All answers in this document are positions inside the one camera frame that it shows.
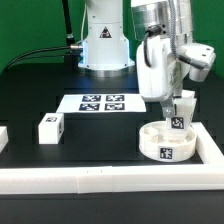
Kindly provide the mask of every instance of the white raised border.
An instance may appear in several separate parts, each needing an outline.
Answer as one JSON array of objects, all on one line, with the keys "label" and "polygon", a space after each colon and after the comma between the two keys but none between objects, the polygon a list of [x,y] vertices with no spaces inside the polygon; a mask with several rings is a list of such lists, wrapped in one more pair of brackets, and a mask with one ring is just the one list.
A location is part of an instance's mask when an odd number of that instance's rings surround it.
[{"label": "white raised border", "polygon": [[1,169],[0,194],[55,194],[224,189],[224,156],[193,123],[202,165]]}]

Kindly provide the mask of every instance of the wall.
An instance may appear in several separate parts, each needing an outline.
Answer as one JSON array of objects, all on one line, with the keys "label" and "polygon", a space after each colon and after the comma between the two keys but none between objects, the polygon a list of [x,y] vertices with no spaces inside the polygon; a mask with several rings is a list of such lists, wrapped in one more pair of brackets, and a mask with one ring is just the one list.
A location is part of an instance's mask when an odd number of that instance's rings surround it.
[{"label": "wall", "polygon": [[[69,4],[74,36],[79,40],[84,0],[69,0]],[[224,78],[223,8],[222,0],[192,0],[195,40],[216,48],[213,70]],[[10,59],[26,51],[65,45],[61,0],[2,0],[0,9],[0,70]],[[124,33],[130,39],[131,58],[135,59],[139,43],[134,38],[130,0],[124,0]]]}]

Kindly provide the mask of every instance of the black cable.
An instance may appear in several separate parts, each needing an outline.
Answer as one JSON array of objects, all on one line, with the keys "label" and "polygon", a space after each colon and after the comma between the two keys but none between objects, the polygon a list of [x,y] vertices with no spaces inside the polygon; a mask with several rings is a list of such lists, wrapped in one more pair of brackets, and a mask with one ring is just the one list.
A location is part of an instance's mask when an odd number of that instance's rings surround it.
[{"label": "black cable", "polygon": [[66,28],[66,34],[67,34],[66,43],[69,46],[75,43],[75,39],[72,33],[72,25],[71,25],[71,19],[70,19],[68,0],[62,0],[62,4],[63,4],[65,28]]},{"label": "black cable", "polygon": [[43,52],[53,52],[53,51],[61,51],[61,50],[70,50],[70,46],[65,47],[53,47],[53,48],[44,48],[44,49],[38,49],[34,51],[29,51],[27,53],[21,54],[17,56],[16,58],[12,59],[2,70],[1,73],[7,71],[9,67],[11,67],[14,63],[18,62],[19,60],[22,60],[23,58],[27,58],[27,56],[32,54],[38,54]]},{"label": "black cable", "polygon": [[19,58],[16,61],[13,61],[12,63],[9,63],[6,67],[5,67],[5,71],[7,71],[13,64],[23,61],[23,60],[30,60],[30,59],[40,59],[40,58],[56,58],[56,57],[64,57],[66,56],[65,54],[60,54],[60,55],[40,55],[40,56],[34,56],[34,57],[23,57],[23,58]]},{"label": "black cable", "polygon": [[146,32],[145,32],[145,37],[144,37],[144,45],[143,45],[143,48],[144,48],[144,59],[145,59],[145,64],[148,66],[148,67],[151,67],[151,64],[149,62],[149,59],[148,59],[148,38],[152,38],[152,37],[155,37],[155,36],[158,36],[160,35],[161,33],[161,27],[159,26],[150,26]]}]

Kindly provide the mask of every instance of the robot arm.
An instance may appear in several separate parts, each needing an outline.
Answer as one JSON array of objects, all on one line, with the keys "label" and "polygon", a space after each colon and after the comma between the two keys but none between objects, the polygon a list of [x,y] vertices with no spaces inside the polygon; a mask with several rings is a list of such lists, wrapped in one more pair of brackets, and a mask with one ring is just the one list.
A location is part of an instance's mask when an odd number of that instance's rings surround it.
[{"label": "robot arm", "polygon": [[193,42],[190,0],[132,0],[131,7],[136,39],[142,41],[137,50],[139,92],[144,101],[161,103],[166,137],[183,140],[196,103],[194,93],[182,92],[183,79],[189,74],[204,81],[214,49]]}]

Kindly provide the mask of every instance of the black and white pattern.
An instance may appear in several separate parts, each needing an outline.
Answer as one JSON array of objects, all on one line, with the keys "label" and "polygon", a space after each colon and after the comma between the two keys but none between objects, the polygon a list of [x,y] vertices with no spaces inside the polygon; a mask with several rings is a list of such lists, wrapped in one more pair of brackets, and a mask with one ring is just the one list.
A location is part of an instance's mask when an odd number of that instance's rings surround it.
[{"label": "black and white pattern", "polygon": [[56,122],[57,118],[56,117],[48,117],[46,122]]},{"label": "black and white pattern", "polygon": [[99,103],[84,103],[79,107],[79,111],[99,111],[100,104]]},{"label": "black and white pattern", "polygon": [[118,102],[124,101],[124,95],[107,95],[106,96],[107,102]]},{"label": "black and white pattern", "polygon": [[125,110],[124,103],[106,103],[105,111],[117,111],[117,110]]},{"label": "black and white pattern", "polygon": [[173,159],[173,149],[161,148],[160,149],[161,159]]},{"label": "black and white pattern", "polygon": [[82,102],[100,102],[101,95],[86,95],[83,96]]},{"label": "black and white pattern", "polygon": [[184,129],[184,118],[183,117],[173,117],[171,118],[171,128],[172,129]]}]

